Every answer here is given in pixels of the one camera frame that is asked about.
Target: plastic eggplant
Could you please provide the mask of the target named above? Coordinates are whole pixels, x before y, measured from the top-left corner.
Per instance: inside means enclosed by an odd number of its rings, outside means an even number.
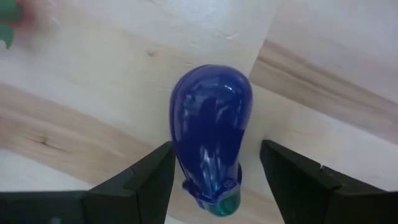
[[[201,208],[223,217],[240,204],[239,148],[252,91],[239,71],[203,65],[184,75],[170,99],[170,130],[186,180]]]

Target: green object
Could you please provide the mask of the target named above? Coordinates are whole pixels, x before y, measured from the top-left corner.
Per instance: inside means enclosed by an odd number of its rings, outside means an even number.
[[[6,48],[9,49],[14,40],[14,29],[7,25],[0,23],[0,40],[6,43]]]
[[[241,193],[240,191],[237,191],[225,197],[223,200],[220,200],[215,205],[205,205],[205,208],[213,215],[218,217],[226,217],[236,212],[240,203]]]
[[[17,0],[0,0],[0,40],[6,43],[7,49],[14,40],[14,28],[8,23],[17,22],[22,16],[23,8]]]

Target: blue plastic object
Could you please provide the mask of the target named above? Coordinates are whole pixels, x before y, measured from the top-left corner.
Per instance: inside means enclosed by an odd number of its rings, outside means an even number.
[[[187,178],[183,188],[217,216],[240,204],[239,148],[252,106],[252,91],[239,71],[203,65],[184,75],[170,99],[170,130]]]

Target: light wood surface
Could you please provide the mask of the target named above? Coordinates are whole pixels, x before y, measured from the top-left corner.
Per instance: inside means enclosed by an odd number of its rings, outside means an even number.
[[[0,149],[0,178],[0,192],[92,188],[91,184],[5,149]]]
[[[91,185],[104,182],[153,150],[97,119],[4,84],[0,84],[0,117],[1,147]],[[242,189],[241,208],[233,217],[219,219],[204,212],[182,189],[183,174],[177,170],[169,204],[172,217],[197,224],[281,223],[275,202],[248,189]]]
[[[283,1],[250,79],[398,142],[398,4]]]
[[[222,63],[249,75],[280,3],[31,2],[42,12],[35,29],[20,30],[12,48],[0,50],[0,143],[91,184],[170,139],[170,92],[184,73]],[[280,223],[259,160],[263,139],[376,187],[398,190],[397,145],[259,85],[252,89],[239,158],[241,208],[229,218],[212,217],[181,189],[177,172],[171,216],[189,223]]]

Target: blurry green object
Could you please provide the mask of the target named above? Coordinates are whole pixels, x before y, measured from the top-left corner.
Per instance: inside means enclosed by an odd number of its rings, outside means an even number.
[[[0,40],[6,43],[7,49],[14,40],[14,28],[9,23],[19,21],[22,12],[23,8],[17,0],[0,0]]]
[[[6,48],[10,48],[12,40],[14,40],[14,28],[5,23],[0,23],[0,40],[6,43]]]

